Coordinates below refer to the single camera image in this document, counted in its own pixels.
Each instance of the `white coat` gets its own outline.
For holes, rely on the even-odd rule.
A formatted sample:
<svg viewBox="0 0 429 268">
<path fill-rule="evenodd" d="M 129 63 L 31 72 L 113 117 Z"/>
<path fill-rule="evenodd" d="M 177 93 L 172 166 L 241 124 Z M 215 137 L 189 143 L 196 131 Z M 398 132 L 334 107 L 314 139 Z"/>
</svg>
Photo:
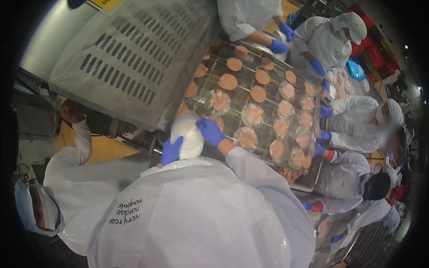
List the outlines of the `white coat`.
<svg viewBox="0 0 429 268">
<path fill-rule="evenodd" d="M 117 194 L 151 163 L 126 157 L 83 166 L 92 154 L 91 132 L 86 120 L 73 124 L 73 129 L 74 145 L 51 158 L 43 185 L 51 188 L 63 215 L 64 229 L 58 236 L 73 252 L 86 256 L 95 224 Z"/>
<path fill-rule="evenodd" d="M 324 161 L 314 191 L 327 197 L 322 213 L 334 215 L 357 207 L 363 201 L 361 183 L 371 175 L 366 158 L 357 152 L 339 151 Z"/>
<path fill-rule="evenodd" d="M 218 0 L 218 12 L 232 42 L 263 31 L 269 20 L 283 16 L 281 0 Z"/>
<path fill-rule="evenodd" d="M 346 66 L 351 55 L 351 43 L 334 32 L 330 19 L 311 17 L 295 30 L 296 38 L 291 49 L 291 65 L 311 81 L 319 76 L 314 72 L 308 60 L 302 56 L 305 51 L 320 61 L 325 69 L 325 78 L 336 83 L 337 74 Z"/>
<path fill-rule="evenodd" d="M 372 153 L 380 146 L 377 127 L 370 123 L 378 102 L 367 96 L 350 96 L 329 103 L 332 114 L 326 130 L 332 134 L 330 146 L 359 153 Z"/>
<path fill-rule="evenodd" d="M 143 172 L 94 228 L 89 267 L 308 267 L 314 231 L 287 181 L 240 147 L 226 162 Z"/>
</svg>

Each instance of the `vented metal cover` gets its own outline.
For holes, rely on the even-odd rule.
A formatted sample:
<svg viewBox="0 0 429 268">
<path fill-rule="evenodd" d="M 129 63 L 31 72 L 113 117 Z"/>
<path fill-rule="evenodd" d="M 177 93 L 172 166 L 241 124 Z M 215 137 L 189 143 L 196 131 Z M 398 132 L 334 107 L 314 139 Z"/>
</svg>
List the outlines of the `vented metal cover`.
<svg viewBox="0 0 429 268">
<path fill-rule="evenodd" d="M 138 128 L 166 130 L 219 31 L 215 0 L 128 0 L 78 32 L 49 84 Z"/>
</svg>

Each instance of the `ground meat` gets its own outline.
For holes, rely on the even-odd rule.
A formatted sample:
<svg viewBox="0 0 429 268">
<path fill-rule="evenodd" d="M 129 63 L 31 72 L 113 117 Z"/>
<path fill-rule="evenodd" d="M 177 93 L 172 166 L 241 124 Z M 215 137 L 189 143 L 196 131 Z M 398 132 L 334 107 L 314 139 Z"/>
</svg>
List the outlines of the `ground meat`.
<svg viewBox="0 0 429 268">
<path fill-rule="evenodd" d="M 304 152 L 302 150 L 298 150 L 292 157 L 292 163 L 297 167 L 301 167 L 304 163 L 304 158 Z"/>
<path fill-rule="evenodd" d="M 245 128 L 240 131 L 238 140 L 241 147 L 251 148 L 256 144 L 256 133 L 251 128 Z"/>
<path fill-rule="evenodd" d="M 310 123 L 310 115 L 305 112 L 301 114 L 301 124 L 305 127 L 310 127 L 311 123 Z"/>
<path fill-rule="evenodd" d="M 302 163 L 302 167 L 308 169 L 311 166 L 311 156 L 307 155 L 304 158 L 304 162 Z"/>
<path fill-rule="evenodd" d="M 269 145 L 269 154 L 273 158 L 280 158 L 283 155 L 284 147 L 281 141 L 273 141 Z"/>
<path fill-rule="evenodd" d="M 223 92 L 215 92 L 210 97 L 210 103 L 213 109 L 225 111 L 230 106 L 230 97 Z"/>
<path fill-rule="evenodd" d="M 208 60 L 210 58 L 211 49 L 207 49 L 207 52 L 204 55 L 204 58 L 202 60 Z"/>
<path fill-rule="evenodd" d="M 296 137 L 296 142 L 299 146 L 302 148 L 305 148 L 308 145 L 308 135 L 306 132 L 301 131 L 298 133 L 298 136 Z"/>
<path fill-rule="evenodd" d="M 310 95 L 310 96 L 314 96 L 314 87 L 312 85 L 310 85 L 309 83 L 306 83 L 304 85 L 305 87 L 305 91 Z"/>
<path fill-rule="evenodd" d="M 265 90 L 260 86 L 252 87 L 252 90 L 250 91 L 250 96 L 252 96 L 255 102 L 259 103 L 264 102 L 267 99 L 267 94 L 265 93 Z"/>
<path fill-rule="evenodd" d="M 262 110 L 261 108 L 250 105 L 245 112 L 246 120 L 252 125 L 257 125 L 262 121 Z"/>
<path fill-rule="evenodd" d="M 288 80 L 290 83 L 292 84 L 296 83 L 296 75 L 292 71 L 286 71 L 285 77 L 286 77 L 286 80 Z"/>
<path fill-rule="evenodd" d="M 236 71 L 241 70 L 241 68 L 243 67 L 243 63 L 240 59 L 231 57 L 227 60 L 227 67 L 230 70 L 236 72 Z"/>
<path fill-rule="evenodd" d="M 309 97 L 305 97 L 302 100 L 302 107 L 307 110 L 312 110 L 314 108 L 313 101 Z"/>
<path fill-rule="evenodd" d="M 219 87 L 226 89 L 226 90 L 234 90 L 237 87 L 238 82 L 237 82 L 237 79 L 235 78 L 235 76 L 230 75 L 230 74 L 224 74 L 219 79 L 218 85 L 219 85 Z"/>
<path fill-rule="evenodd" d="M 218 47 L 222 44 L 222 41 L 219 37 L 216 37 L 211 44 L 212 47 Z"/>
<path fill-rule="evenodd" d="M 219 115 L 209 115 L 207 117 L 208 119 L 213 120 L 214 122 L 216 122 L 216 124 L 218 125 L 219 129 L 223 132 L 224 131 L 224 121 L 222 120 L 222 117 L 220 117 Z"/>
<path fill-rule="evenodd" d="M 287 129 L 288 129 L 288 125 L 282 119 L 278 119 L 274 123 L 274 131 L 277 134 L 277 136 L 279 136 L 280 138 L 283 138 L 287 135 Z"/>
<path fill-rule="evenodd" d="M 284 83 L 282 86 L 283 94 L 288 98 L 293 98 L 295 96 L 295 89 L 289 83 Z"/>
<path fill-rule="evenodd" d="M 199 66 L 198 66 L 198 68 L 196 69 L 196 72 L 195 72 L 195 78 L 200 78 L 200 77 L 203 77 L 203 76 L 205 76 L 205 73 L 208 71 L 208 69 L 204 66 L 204 64 L 200 64 Z"/>
<path fill-rule="evenodd" d="M 191 98 L 195 96 L 196 92 L 198 91 L 198 87 L 196 86 L 196 83 L 192 81 L 186 90 L 185 98 Z"/>
<path fill-rule="evenodd" d="M 263 68 L 265 68 L 267 70 L 273 70 L 274 69 L 274 62 L 267 57 L 262 58 L 261 65 Z"/>
<path fill-rule="evenodd" d="M 234 52 L 236 53 L 237 57 L 239 58 L 246 58 L 248 55 L 248 50 L 242 45 L 236 46 L 234 49 Z"/>
<path fill-rule="evenodd" d="M 255 73 L 255 78 L 259 84 L 268 84 L 269 83 L 269 75 L 264 70 L 257 70 Z"/>
<path fill-rule="evenodd" d="M 288 117 L 292 113 L 292 105 L 285 100 L 281 100 L 278 105 L 278 112 L 284 117 Z"/>
</svg>

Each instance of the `metal wire rack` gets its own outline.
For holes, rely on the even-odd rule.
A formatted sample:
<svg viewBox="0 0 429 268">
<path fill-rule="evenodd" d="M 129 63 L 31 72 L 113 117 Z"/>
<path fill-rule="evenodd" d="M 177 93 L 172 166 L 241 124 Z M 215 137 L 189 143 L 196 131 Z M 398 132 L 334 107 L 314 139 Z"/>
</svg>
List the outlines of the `metal wire rack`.
<svg viewBox="0 0 429 268">
<path fill-rule="evenodd" d="M 248 49 L 248 56 L 246 58 L 240 58 L 243 62 L 243 67 L 241 70 L 234 72 L 228 69 L 227 59 L 230 57 L 237 57 L 234 53 L 234 48 L 237 45 L 246 47 Z M 285 153 L 280 160 L 275 160 L 271 157 L 269 146 L 274 140 L 279 139 L 273 126 L 276 120 L 279 119 L 278 105 L 280 101 L 283 100 L 279 88 L 281 88 L 281 83 L 286 81 L 285 72 L 289 70 L 296 76 L 296 83 L 294 84 L 295 97 L 293 100 L 290 100 L 289 103 L 293 106 L 297 114 L 303 109 L 301 100 L 306 94 L 304 84 L 310 83 L 315 91 L 315 94 L 312 97 L 314 108 L 311 111 L 308 111 L 312 118 L 311 127 L 308 128 L 308 145 L 301 148 L 305 156 L 313 155 L 314 142 L 316 139 L 316 122 L 319 117 L 319 107 L 316 105 L 320 101 L 318 88 L 308 81 L 303 75 L 290 68 L 287 64 L 277 60 L 268 53 L 251 46 L 250 44 L 244 42 L 231 43 L 223 40 L 221 46 L 211 47 L 210 49 L 210 59 L 202 62 L 208 69 L 206 75 L 201 78 L 194 79 L 194 82 L 198 87 L 197 94 L 191 98 L 186 98 L 184 101 L 188 109 L 194 111 L 201 118 L 212 115 L 215 113 L 215 110 L 211 107 L 210 92 L 212 90 L 221 90 L 223 93 L 226 93 L 230 98 L 230 108 L 225 114 L 221 115 L 225 125 L 224 134 L 231 140 L 237 141 L 234 139 L 234 133 L 241 127 L 245 126 L 241 119 L 243 107 L 252 103 L 259 105 L 263 110 L 263 121 L 257 126 L 251 127 L 257 135 L 257 143 L 249 152 L 268 163 L 273 163 L 278 166 L 307 174 L 308 169 L 304 169 L 302 167 L 296 168 L 290 164 L 292 149 L 299 147 L 295 139 L 295 132 L 301 126 L 298 115 L 293 114 L 287 118 L 289 121 L 288 133 L 287 136 L 280 139 L 286 145 L 284 147 Z M 266 70 L 262 67 L 261 59 L 263 57 L 268 57 L 274 62 L 275 67 L 273 70 Z M 268 85 L 261 85 L 256 81 L 255 73 L 259 69 L 262 69 L 269 74 L 270 82 Z M 223 74 L 231 74 L 237 78 L 238 86 L 236 89 L 225 90 L 218 86 L 219 78 Z M 250 96 L 250 90 L 255 85 L 261 86 L 266 91 L 267 99 L 263 103 L 255 102 Z"/>
</svg>

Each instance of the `blue nitrile glove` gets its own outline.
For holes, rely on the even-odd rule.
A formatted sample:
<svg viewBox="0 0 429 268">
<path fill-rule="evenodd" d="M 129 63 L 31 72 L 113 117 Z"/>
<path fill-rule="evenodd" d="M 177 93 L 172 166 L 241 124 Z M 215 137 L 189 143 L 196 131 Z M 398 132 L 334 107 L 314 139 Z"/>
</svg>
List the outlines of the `blue nitrile glove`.
<svg viewBox="0 0 429 268">
<path fill-rule="evenodd" d="M 201 131 L 202 137 L 208 142 L 213 144 L 214 146 L 218 146 L 219 142 L 221 142 L 225 135 L 219 129 L 218 124 L 213 120 L 202 118 L 197 121 L 196 125 L 199 127 Z"/>
<path fill-rule="evenodd" d="M 318 59 L 316 59 L 315 57 L 311 57 L 308 59 L 308 62 L 313 67 L 317 75 L 325 76 L 325 68 L 323 68 L 323 65 L 320 63 Z"/>
<path fill-rule="evenodd" d="M 329 93 L 329 81 L 328 79 L 324 79 L 322 84 L 320 85 L 327 93 Z"/>
<path fill-rule="evenodd" d="M 332 114 L 332 110 L 330 107 L 325 107 L 320 105 L 320 110 L 319 110 L 319 119 L 330 116 Z"/>
<path fill-rule="evenodd" d="M 288 42 L 292 42 L 293 40 L 295 40 L 295 31 L 292 30 L 287 24 L 286 22 L 282 21 L 281 23 L 278 24 L 278 28 L 280 29 L 280 31 L 282 33 L 284 33 L 286 35 L 286 41 Z"/>
<path fill-rule="evenodd" d="M 325 149 L 318 142 L 316 142 L 315 145 L 314 145 L 313 156 L 323 155 L 324 153 L 325 153 Z"/>
<path fill-rule="evenodd" d="M 343 236 L 343 234 L 340 234 L 340 235 L 334 235 L 334 236 L 332 236 L 332 238 L 331 238 L 331 243 L 337 243 L 338 241 L 340 241 L 341 239 L 343 239 L 344 238 L 344 236 Z"/>
<path fill-rule="evenodd" d="M 280 40 L 273 40 L 268 48 L 275 54 L 289 51 L 289 48 Z"/>
<path fill-rule="evenodd" d="M 305 207 L 306 210 L 311 210 L 313 208 L 313 204 L 312 203 L 301 201 L 301 204 Z"/>
<path fill-rule="evenodd" d="M 164 147 L 162 149 L 162 157 L 160 163 L 165 166 L 171 162 L 176 161 L 179 158 L 180 146 L 183 142 L 183 136 L 177 138 L 176 142 L 171 144 L 170 138 L 164 142 Z"/>
<path fill-rule="evenodd" d="M 318 138 L 317 140 L 322 142 L 330 142 L 331 138 L 332 138 L 331 132 L 320 130 L 320 138 Z"/>
</svg>

